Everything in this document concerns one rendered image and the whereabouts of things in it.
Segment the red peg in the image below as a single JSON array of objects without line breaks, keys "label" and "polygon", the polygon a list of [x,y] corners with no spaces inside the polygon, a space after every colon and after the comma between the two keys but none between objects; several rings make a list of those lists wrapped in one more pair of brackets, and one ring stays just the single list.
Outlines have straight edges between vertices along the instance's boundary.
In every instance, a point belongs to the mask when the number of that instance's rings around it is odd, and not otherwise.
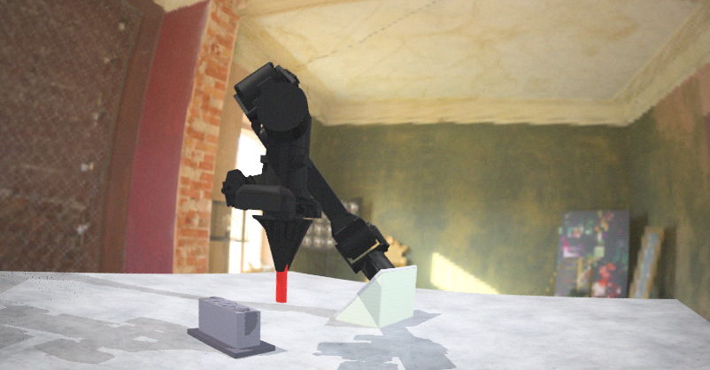
[{"label": "red peg", "polygon": [[287,303],[287,273],[288,267],[284,272],[276,272],[276,302]]}]

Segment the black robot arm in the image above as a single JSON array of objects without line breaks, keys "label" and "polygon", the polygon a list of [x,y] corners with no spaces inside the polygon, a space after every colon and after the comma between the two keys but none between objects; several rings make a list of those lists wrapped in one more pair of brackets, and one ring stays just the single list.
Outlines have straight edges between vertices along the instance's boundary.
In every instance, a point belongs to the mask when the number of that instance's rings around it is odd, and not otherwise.
[{"label": "black robot arm", "polygon": [[[233,97],[266,149],[294,146],[309,150],[312,116],[298,83],[295,74],[268,62],[234,86],[237,94]],[[239,169],[228,171],[221,189],[227,207],[235,208],[235,193],[243,184],[266,186],[265,166],[261,174],[248,177]],[[322,206],[330,221],[335,247],[355,274],[361,270],[370,281],[380,270],[395,268],[384,254],[390,245],[378,227],[348,212],[314,163],[308,169],[307,190]],[[376,240],[379,244],[374,249],[351,264],[348,258],[358,258],[376,245]]]}]

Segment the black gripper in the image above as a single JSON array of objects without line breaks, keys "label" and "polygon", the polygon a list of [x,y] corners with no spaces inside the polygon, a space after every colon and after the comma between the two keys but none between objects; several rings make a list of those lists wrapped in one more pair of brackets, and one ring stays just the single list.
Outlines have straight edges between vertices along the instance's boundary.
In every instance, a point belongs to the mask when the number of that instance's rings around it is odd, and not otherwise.
[{"label": "black gripper", "polygon": [[251,215],[266,230],[276,272],[289,267],[313,220],[321,218],[322,206],[307,191],[308,169],[313,162],[309,150],[277,146],[260,155],[265,164],[266,186],[243,184],[235,193],[235,209],[263,210]]}]

